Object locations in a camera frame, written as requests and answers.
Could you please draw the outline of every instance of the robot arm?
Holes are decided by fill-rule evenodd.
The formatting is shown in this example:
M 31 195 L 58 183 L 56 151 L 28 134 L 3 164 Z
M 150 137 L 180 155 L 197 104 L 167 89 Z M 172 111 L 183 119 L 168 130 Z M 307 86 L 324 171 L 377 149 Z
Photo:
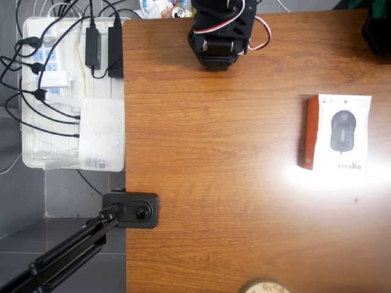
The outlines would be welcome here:
M 197 10 L 189 44 L 207 70 L 224 71 L 246 54 L 257 0 L 192 0 Z

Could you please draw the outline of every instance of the black metal arm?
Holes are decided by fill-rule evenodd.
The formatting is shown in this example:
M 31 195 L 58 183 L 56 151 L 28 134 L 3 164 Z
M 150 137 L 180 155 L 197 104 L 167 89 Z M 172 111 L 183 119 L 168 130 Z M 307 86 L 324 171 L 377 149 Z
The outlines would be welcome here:
M 49 293 L 92 259 L 116 226 L 149 228 L 157 225 L 158 196 L 116 191 L 103 198 L 99 216 L 77 233 L 29 264 L 29 268 L 0 288 L 0 293 Z

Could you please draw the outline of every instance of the white router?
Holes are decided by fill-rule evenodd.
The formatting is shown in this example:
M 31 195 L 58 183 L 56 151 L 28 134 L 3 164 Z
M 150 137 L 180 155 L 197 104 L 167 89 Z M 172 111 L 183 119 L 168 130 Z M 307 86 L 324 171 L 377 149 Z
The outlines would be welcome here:
M 120 172 L 124 161 L 125 102 L 117 99 L 82 99 L 79 168 Z

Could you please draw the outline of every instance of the round object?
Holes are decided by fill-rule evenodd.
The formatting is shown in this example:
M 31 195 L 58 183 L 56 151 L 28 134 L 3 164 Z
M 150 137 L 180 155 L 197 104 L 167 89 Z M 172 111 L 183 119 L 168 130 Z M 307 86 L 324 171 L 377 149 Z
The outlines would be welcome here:
M 171 8 L 166 8 L 161 12 L 161 18 L 171 18 Z
M 172 18 L 184 18 L 186 17 L 186 11 L 182 6 L 175 6 L 171 10 Z
M 246 293 L 289 293 L 289 291 L 280 284 L 265 282 L 251 286 Z

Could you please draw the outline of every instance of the mouse box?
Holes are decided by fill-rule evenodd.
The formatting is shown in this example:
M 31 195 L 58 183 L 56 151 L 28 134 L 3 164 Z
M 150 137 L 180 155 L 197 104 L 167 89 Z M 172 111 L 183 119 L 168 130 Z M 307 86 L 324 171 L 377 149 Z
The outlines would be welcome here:
M 310 98 L 304 167 L 322 172 L 365 173 L 370 106 L 371 96 Z

